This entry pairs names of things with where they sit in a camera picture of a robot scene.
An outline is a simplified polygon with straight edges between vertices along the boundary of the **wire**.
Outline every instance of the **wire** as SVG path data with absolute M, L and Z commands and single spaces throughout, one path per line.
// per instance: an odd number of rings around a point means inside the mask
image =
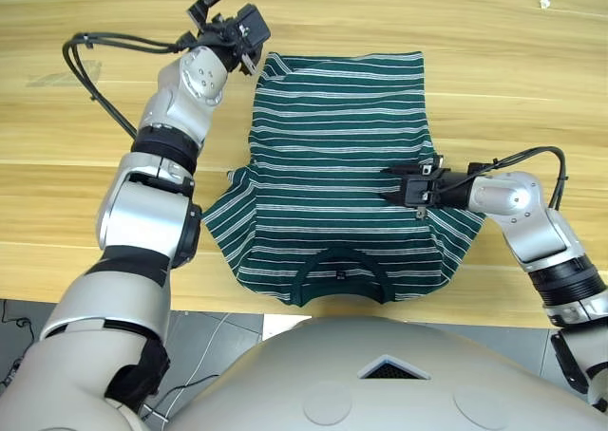
M 94 45 L 102 45 L 106 47 L 117 47 L 131 49 L 134 51 L 142 51 L 154 54 L 177 53 L 184 49 L 184 46 L 158 42 L 154 40 L 144 39 L 128 34 L 118 34 L 114 32 L 91 32 L 75 34 L 70 40 L 64 43 L 62 53 L 67 66 L 76 76 L 78 81 L 85 87 L 91 95 L 91 100 L 97 101 L 102 108 L 116 121 L 123 130 L 132 138 L 135 139 L 137 129 L 131 122 L 112 104 L 100 91 L 97 86 L 90 80 L 86 69 L 80 59 L 78 46 L 85 45 L 88 48 L 93 48 Z
M 116 32 L 81 32 L 75 34 L 70 40 L 64 43 L 62 47 L 62 54 L 64 55 L 64 60 L 66 61 L 69 69 L 91 95 L 91 100 L 98 102 L 99 105 L 101 105 L 102 108 L 107 112 L 107 114 L 119 124 L 124 132 L 126 132 L 132 139 L 135 139 L 137 136 L 137 129 L 135 126 L 99 91 L 97 86 L 89 78 L 80 59 L 78 46 L 84 45 L 87 48 L 93 49 L 93 46 L 101 45 L 105 47 L 130 49 L 145 53 L 169 54 L 179 53 L 187 48 L 200 46 L 234 47 L 237 44 L 236 42 L 227 42 L 222 40 L 221 35 L 215 33 L 216 31 L 214 28 L 205 27 L 203 30 L 207 29 L 209 33 L 206 36 L 203 35 L 202 37 L 199 37 L 199 39 L 196 39 L 192 35 L 185 34 L 175 43 L 160 42 L 157 40 L 138 37 L 136 35 L 121 34 Z
M 211 334 L 211 338 L 209 339 L 209 342 L 207 343 L 207 347 L 205 348 L 205 350 L 202 352 L 202 356 L 200 357 L 199 363 L 197 364 L 197 367 L 195 367 L 194 371 L 192 371 L 192 375 L 190 376 L 190 378 L 186 381 L 186 384 L 190 384 L 192 382 L 192 379 L 194 379 L 194 376 L 197 375 L 197 372 L 199 372 L 199 368 L 202 365 L 202 361 L 205 359 L 205 356 L 207 355 L 207 352 L 209 351 L 209 347 L 211 347 L 211 343 L 213 343 L 214 338 L 216 337 L 216 334 L 218 334 L 218 330 L 221 327 L 221 324 L 223 324 L 226 319 L 228 317 L 230 317 L 230 315 L 232 315 L 232 312 L 228 312 L 226 315 L 224 315 L 221 320 L 219 321 L 218 325 L 216 326 L 216 329 L 213 331 L 213 333 Z M 178 399 L 181 396 L 181 393 L 183 393 L 184 388 L 182 388 L 180 390 L 180 393 L 178 393 L 176 395 L 176 397 L 173 399 L 173 401 L 171 402 L 171 404 L 169 405 L 169 408 L 167 409 L 167 413 L 165 414 L 167 417 L 169 417 L 169 413 L 171 412 L 171 409 L 173 408 L 173 406 L 175 405 L 175 403 L 178 401 Z M 161 431 L 164 431 L 164 426 L 165 423 L 162 423 L 161 426 Z
M 501 168 L 510 167 L 511 165 L 515 165 L 516 163 L 520 163 L 524 160 L 530 159 L 540 153 L 553 153 L 560 160 L 560 170 L 558 172 L 558 179 L 553 190 L 553 195 L 549 200 L 549 208 L 553 208 L 558 211 L 560 209 L 561 197 L 563 196 L 563 191 L 565 188 L 566 180 L 568 180 L 568 176 L 566 176 L 566 157 L 563 154 L 563 151 L 561 151 L 561 149 L 559 149 L 557 146 L 537 146 L 535 148 L 526 149 L 512 156 L 508 156 L 504 159 L 494 159 L 492 163 L 486 164 L 484 167 L 468 175 L 466 178 L 450 186 L 438 190 L 437 193 L 442 194 L 444 192 L 451 191 L 453 189 L 456 189 L 457 187 L 462 186 L 463 184 L 470 182 L 479 175 L 487 173 L 491 170 L 498 170 Z
M 183 392 L 183 390 L 185 390 L 186 388 L 189 388 L 191 386 L 194 385 L 198 385 L 198 384 L 202 384 L 205 381 L 208 381 L 209 379 L 213 379 L 218 377 L 218 374 L 213 374 L 211 376 L 207 376 L 203 379 L 200 379 L 198 381 L 194 381 L 192 382 L 192 379 L 194 379 L 194 376 L 197 374 L 197 372 L 199 372 L 200 367 L 202 366 L 202 362 L 205 359 L 205 356 L 207 355 L 207 352 L 209 351 L 209 348 L 211 347 L 211 344 L 213 343 L 213 340 L 216 337 L 216 334 L 218 334 L 219 328 L 221 327 L 221 325 L 226 321 L 226 319 L 228 317 L 230 317 L 230 315 L 232 315 L 231 312 L 228 312 L 226 315 L 224 315 L 221 320 L 218 322 L 218 325 L 216 326 L 216 328 L 214 329 L 213 333 L 211 334 L 211 338 L 209 339 L 209 342 L 207 343 L 207 347 L 205 348 L 205 350 L 202 352 L 202 356 L 199 359 L 199 362 L 197 363 L 197 367 L 195 367 L 194 371 L 192 372 L 192 375 L 190 376 L 190 378 L 186 381 L 186 383 L 184 385 L 178 385 L 178 386 L 174 386 L 173 388 L 171 388 L 170 390 L 168 390 L 164 395 L 162 395 L 161 399 L 156 403 L 156 405 L 154 407 L 150 407 L 147 404 L 144 404 L 145 407 L 150 409 L 150 412 L 148 412 L 147 414 L 145 414 L 144 416 L 142 416 L 142 420 L 145 421 L 147 420 L 150 415 L 158 412 L 158 408 L 160 407 L 160 405 L 169 397 L 169 395 L 171 393 L 173 393 L 174 391 L 179 390 L 180 392 L 176 395 L 175 399 L 173 400 L 173 402 L 171 402 L 171 404 L 169 405 L 169 407 L 167 408 L 166 413 L 164 414 L 164 418 L 167 419 L 168 421 L 168 417 L 169 417 L 169 413 L 171 412 L 171 409 L 173 408 L 173 406 L 175 405 L 175 403 L 177 402 L 177 400 L 180 398 L 181 393 Z
M 21 356 L 12 362 L 9 372 L 4 377 L 4 379 L 2 381 L 0 381 L 0 384 L 3 385 L 5 388 L 7 388 L 9 386 L 10 382 L 12 382 L 12 379 L 10 378 L 12 372 L 19 368 L 19 366 L 21 365 L 21 362 L 23 361 L 24 357 L 26 356 L 26 352 L 29 350 L 30 347 L 33 346 L 34 341 L 36 340 L 36 337 L 34 336 L 34 330 L 31 327 L 31 320 L 29 320 L 28 317 L 17 317 L 17 318 L 11 318 L 11 319 L 7 319 L 6 317 L 7 317 L 7 300 L 3 299 L 2 300 L 2 319 L 0 319 L 0 322 L 2 322 L 3 324 L 9 324 L 10 322 L 14 322 L 15 325 L 19 328 L 27 327 L 29 329 L 30 339 L 29 339 L 28 346 L 24 349 Z
M 158 408 L 161 405 L 161 403 L 163 403 L 169 397 L 169 395 L 171 393 L 173 393 L 176 390 L 180 390 L 180 389 L 184 390 L 186 388 L 190 388 L 191 386 L 202 384 L 203 382 L 207 382 L 209 379 L 215 379 L 216 377 L 219 377 L 219 374 L 212 374 L 210 376 L 203 377 L 202 379 L 198 379 L 197 381 L 191 382 L 190 384 L 174 386 L 173 388 L 168 390 L 164 395 L 162 395 L 161 399 L 156 403 L 156 405 L 154 407 L 150 407 L 148 404 L 143 405 L 143 407 L 148 409 L 149 412 L 142 417 L 142 420 L 145 421 L 148 419 L 148 417 L 150 417 L 150 415 L 154 415 L 155 417 L 158 417 L 159 419 L 161 419 L 163 422 L 169 422 L 168 411 L 167 411 L 167 415 L 163 415 L 161 412 L 158 411 Z

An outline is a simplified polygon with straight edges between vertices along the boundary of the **floor tile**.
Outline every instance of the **floor tile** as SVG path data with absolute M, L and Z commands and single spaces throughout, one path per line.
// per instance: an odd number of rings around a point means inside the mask
M 535 374 L 541 374 L 542 358 L 547 343 L 547 329 L 427 325 L 465 336 L 513 360 Z
M 224 314 L 221 312 L 205 312 L 216 319 L 221 319 Z M 241 314 L 233 312 L 228 316 L 226 322 L 236 325 L 237 327 L 246 328 L 256 333 L 262 331 L 262 324 L 264 320 L 263 314 Z
M 258 333 L 231 325 L 228 323 L 228 319 L 218 328 L 224 315 L 220 314 L 219 319 L 202 312 L 180 312 L 180 315 L 172 316 L 175 324 L 167 340 L 171 367 L 162 380 L 159 395 L 148 399 L 148 404 L 156 404 L 168 389 L 186 383 L 199 363 L 200 357 L 207 348 L 214 332 L 216 333 L 215 337 L 197 374 L 193 377 L 193 381 L 211 374 L 221 374 L 242 353 L 257 343 Z M 213 380 L 183 390 L 171 409 L 170 416 L 174 416 L 181 407 L 194 399 L 211 382 Z M 159 407 L 162 414 L 166 413 L 176 395 L 177 393 L 172 394 Z M 151 417 L 147 423 L 152 430 L 161 429 L 162 422 L 157 418 Z
M 551 330 L 549 332 L 549 337 L 555 333 L 556 331 Z M 561 372 L 560 364 L 558 363 L 558 359 L 555 356 L 555 350 L 553 349 L 551 341 L 548 341 L 546 350 L 544 352 L 544 360 L 541 368 L 541 377 L 549 381 L 551 384 L 560 386 L 561 388 L 571 392 L 573 395 L 576 395 L 579 398 L 586 400 L 586 395 L 583 395 L 574 388 L 572 388 L 566 381 L 565 377 L 563 377 L 563 373 Z

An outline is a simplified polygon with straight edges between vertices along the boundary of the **striped shirt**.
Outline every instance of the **striped shirt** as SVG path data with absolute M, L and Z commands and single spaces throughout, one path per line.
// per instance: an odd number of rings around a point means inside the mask
M 251 161 L 204 213 L 237 280 L 286 304 L 354 293 L 380 303 L 444 286 L 480 215 L 391 206 L 381 170 L 434 153 L 421 53 L 270 53 L 257 82 Z

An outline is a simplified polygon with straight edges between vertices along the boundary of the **black cable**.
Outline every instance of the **black cable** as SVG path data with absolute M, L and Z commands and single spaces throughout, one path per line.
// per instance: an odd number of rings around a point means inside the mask
M 563 190 L 565 188 L 565 182 L 568 180 L 568 176 L 566 176 L 566 157 L 563 154 L 563 151 L 556 146 L 537 146 L 535 148 L 529 148 L 519 153 L 516 153 L 512 156 L 508 156 L 504 159 L 494 159 L 492 163 L 486 164 L 484 167 L 476 170 L 474 173 L 468 175 L 466 178 L 440 189 L 438 194 L 442 194 L 444 192 L 451 191 L 456 189 L 457 187 L 462 186 L 463 184 L 468 183 L 469 181 L 475 179 L 479 175 L 487 173 L 491 170 L 498 170 L 505 167 L 510 167 L 511 165 L 515 165 L 516 163 L 520 163 L 524 160 L 530 159 L 540 153 L 553 153 L 560 160 L 560 170 L 558 172 L 558 180 L 556 182 L 555 188 L 553 190 L 553 194 L 551 199 L 549 200 L 549 208 L 553 208 L 555 210 L 560 209 L 561 197 L 563 196 Z
M 5 388 L 8 387 L 10 384 L 10 381 L 9 381 L 10 374 L 12 373 L 13 370 L 16 370 L 19 368 L 19 365 L 21 364 L 23 358 L 26 356 L 26 352 L 28 351 L 28 349 L 30 347 L 33 346 L 34 341 L 36 340 L 36 337 L 34 336 L 34 330 L 31 327 L 31 320 L 29 320 L 28 317 L 17 317 L 17 318 L 12 318 L 12 319 L 7 319 L 6 317 L 7 317 L 7 300 L 3 299 L 2 300 L 2 319 L 0 320 L 0 322 L 2 322 L 3 324 L 9 324 L 10 322 L 14 322 L 15 325 L 19 328 L 28 327 L 30 340 L 29 340 L 28 346 L 24 349 L 21 356 L 12 362 L 9 372 L 4 377 L 4 379 L 2 381 L 0 381 L 0 384 L 2 384 Z
M 202 384 L 203 382 L 208 381 L 209 379 L 213 379 L 219 377 L 219 374 L 212 374 L 210 376 L 207 377 L 203 377 L 202 379 L 199 379 L 197 381 L 191 382 L 190 384 L 184 384 L 184 385 L 178 385 L 178 386 L 174 386 L 173 388 L 171 388 L 170 390 L 168 390 L 164 395 L 162 395 L 162 398 L 159 399 L 159 401 L 156 403 L 156 405 L 154 407 L 150 407 L 150 411 L 142 416 L 142 420 L 145 421 L 147 420 L 153 413 L 157 413 L 159 415 L 162 415 L 161 412 L 159 412 L 157 409 L 159 408 L 159 406 L 169 397 L 169 395 L 171 393 L 173 393 L 174 391 L 178 391 L 178 390 L 183 390 L 185 388 L 190 388 L 191 386 L 195 386 L 198 384 Z
M 200 46 L 233 47 L 236 44 L 235 42 L 223 41 L 221 37 L 214 32 L 216 32 L 214 28 L 209 28 L 209 34 L 207 36 L 203 35 L 202 37 L 199 37 L 199 39 L 194 39 L 193 36 L 192 40 L 188 39 L 184 41 L 180 39 L 176 43 L 160 42 L 138 37 L 136 35 L 116 32 L 84 32 L 75 34 L 70 40 L 65 42 L 62 53 L 69 69 L 91 95 L 91 100 L 98 102 L 107 114 L 109 114 L 132 139 L 135 139 L 137 136 L 137 129 L 135 126 L 99 91 L 99 89 L 97 89 L 97 86 L 88 77 L 86 69 L 80 59 L 78 46 L 85 45 L 87 48 L 93 48 L 95 45 L 101 45 L 145 53 L 169 54 Z

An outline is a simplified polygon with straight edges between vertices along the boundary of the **vent grille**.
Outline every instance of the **vent grille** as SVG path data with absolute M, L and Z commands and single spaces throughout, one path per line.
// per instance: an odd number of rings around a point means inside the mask
M 364 379 L 421 379 L 420 377 L 414 376 L 410 372 L 405 371 L 401 367 L 392 365 L 390 363 L 383 363 L 370 374 L 364 377 Z

